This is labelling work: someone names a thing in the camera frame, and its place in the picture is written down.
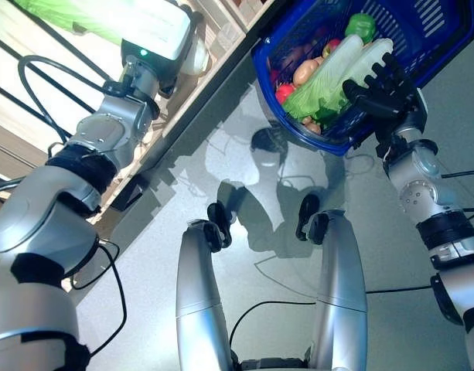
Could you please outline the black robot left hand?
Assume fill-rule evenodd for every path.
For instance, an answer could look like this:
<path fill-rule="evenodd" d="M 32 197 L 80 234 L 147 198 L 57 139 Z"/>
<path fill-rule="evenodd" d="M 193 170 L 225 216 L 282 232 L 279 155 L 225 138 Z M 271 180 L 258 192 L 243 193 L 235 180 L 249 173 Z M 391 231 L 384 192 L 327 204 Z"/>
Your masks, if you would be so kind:
<path fill-rule="evenodd" d="M 197 30 L 197 27 L 199 26 L 199 24 L 203 23 L 204 17 L 198 11 L 193 12 L 191 14 L 191 17 L 193 21 L 195 22 L 195 30 Z M 169 99 L 176 90 L 177 80 L 178 80 L 178 77 L 173 77 L 169 82 L 161 82 L 159 84 L 159 95 L 162 98 Z"/>

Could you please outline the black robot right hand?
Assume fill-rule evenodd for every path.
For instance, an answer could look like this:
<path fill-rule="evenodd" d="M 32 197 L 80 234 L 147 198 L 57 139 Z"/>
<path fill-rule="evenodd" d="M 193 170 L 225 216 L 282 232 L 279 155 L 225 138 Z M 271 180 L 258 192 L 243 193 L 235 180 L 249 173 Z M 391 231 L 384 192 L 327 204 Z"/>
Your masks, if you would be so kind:
<path fill-rule="evenodd" d="M 427 105 L 417 88 L 391 53 L 374 63 L 360 85 L 352 78 L 343 82 L 346 99 L 352 106 L 371 118 L 378 136 L 390 136 L 401 128 L 425 130 L 428 118 Z"/>

